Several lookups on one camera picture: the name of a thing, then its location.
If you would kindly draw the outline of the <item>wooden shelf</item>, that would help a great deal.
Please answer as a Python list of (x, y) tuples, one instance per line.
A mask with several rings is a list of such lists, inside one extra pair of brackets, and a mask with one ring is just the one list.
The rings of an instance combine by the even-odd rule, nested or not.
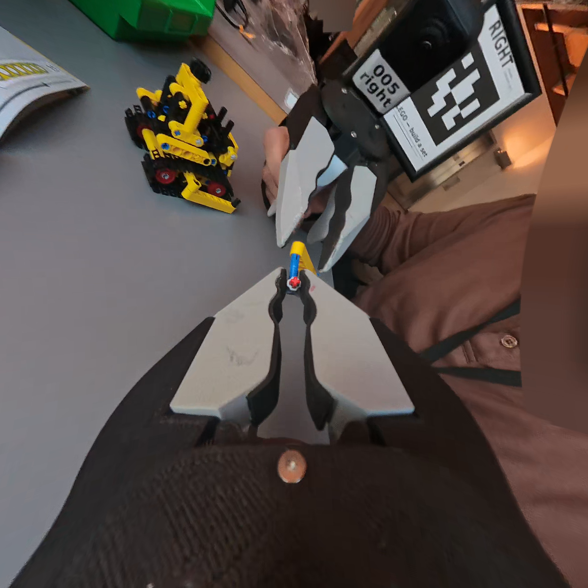
[(557, 126), (587, 51), (587, 1), (518, 1)]

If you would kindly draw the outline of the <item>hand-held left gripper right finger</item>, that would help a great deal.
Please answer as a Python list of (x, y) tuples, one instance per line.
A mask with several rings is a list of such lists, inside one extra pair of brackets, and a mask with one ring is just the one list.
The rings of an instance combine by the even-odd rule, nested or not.
[(415, 414), (370, 317), (310, 271), (300, 273), (306, 403), (337, 441), (347, 425)]

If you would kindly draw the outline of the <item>person's right forearm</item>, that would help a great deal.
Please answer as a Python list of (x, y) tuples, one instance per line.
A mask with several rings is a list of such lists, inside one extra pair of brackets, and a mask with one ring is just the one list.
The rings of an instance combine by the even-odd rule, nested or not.
[(349, 254), (391, 281), (442, 291), (520, 289), (523, 254), (536, 194), (444, 212), (391, 211), (380, 206)]

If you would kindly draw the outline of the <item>person's right hand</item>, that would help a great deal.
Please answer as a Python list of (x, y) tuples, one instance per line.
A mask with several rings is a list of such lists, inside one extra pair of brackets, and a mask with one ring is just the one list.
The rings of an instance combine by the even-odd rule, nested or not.
[(268, 129), (263, 137), (264, 164), (261, 178), (261, 193), (267, 216), (275, 214), (275, 201), (281, 163), (290, 148), (290, 137), (286, 126)]

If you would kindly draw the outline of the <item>lego instruction booklet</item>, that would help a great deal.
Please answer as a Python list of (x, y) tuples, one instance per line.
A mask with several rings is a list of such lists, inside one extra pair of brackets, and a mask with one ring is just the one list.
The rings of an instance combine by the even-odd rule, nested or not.
[(1, 28), (1, 142), (35, 110), (89, 86)]

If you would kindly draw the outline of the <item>green plastic box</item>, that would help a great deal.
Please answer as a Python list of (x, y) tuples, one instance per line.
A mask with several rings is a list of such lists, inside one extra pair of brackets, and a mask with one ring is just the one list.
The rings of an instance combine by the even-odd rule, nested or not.
[(205, 36), (215, 1), (71, 1), (110, 38), (124, 42), (184, 42)]

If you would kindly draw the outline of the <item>yellow lego beam assembly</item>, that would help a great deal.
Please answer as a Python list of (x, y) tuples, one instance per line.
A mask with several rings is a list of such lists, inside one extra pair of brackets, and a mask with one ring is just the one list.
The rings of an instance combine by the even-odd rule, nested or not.
[(306, 245), (302, 241), (296, 240), (290, 248), (290, 266), (286, 281), (289, 293), (296, 293), (300, 289), (300, 273), (303, 270), (312, 272), (316, 276), (319, 275)]

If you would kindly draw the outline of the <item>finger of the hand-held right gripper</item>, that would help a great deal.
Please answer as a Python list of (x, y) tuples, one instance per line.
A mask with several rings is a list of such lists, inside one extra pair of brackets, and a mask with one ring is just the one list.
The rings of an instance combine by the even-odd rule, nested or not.
[(275, 207), (276, 243), (284, 247), (303, 219), (318, 178), (329, 167), (334, 144), (314, 116), (310, 118), (295, 149), (284, 157)]
[(319, 272), (332, 269), (368, 222), (376, 183), (366, 165), (347, 169), (335, 181), (324, 211), (307, 234), (310, 244), (322, 243)]

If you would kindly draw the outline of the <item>yellow black lego bulldozer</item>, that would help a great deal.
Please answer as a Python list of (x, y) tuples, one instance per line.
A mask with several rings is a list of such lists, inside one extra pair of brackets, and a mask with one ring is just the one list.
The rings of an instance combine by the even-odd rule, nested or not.
[(204, 92), (212, 74), (199, 58), (181, 63), (156, 91), (136, 89), (125, 111), (132, 142), (145, 151), (142, 168), (151, 190), (226, 214), (240, 204), (230, 183), (238, 158), (233, 121), (224, 123)]

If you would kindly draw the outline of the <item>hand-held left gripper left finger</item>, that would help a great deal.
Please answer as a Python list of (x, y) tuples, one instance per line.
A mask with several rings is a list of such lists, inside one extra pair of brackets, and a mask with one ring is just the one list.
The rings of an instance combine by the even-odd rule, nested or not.
[(178, 415), (259, 426), (279, 399), (285, 268), (217, 312), (170, 404)]

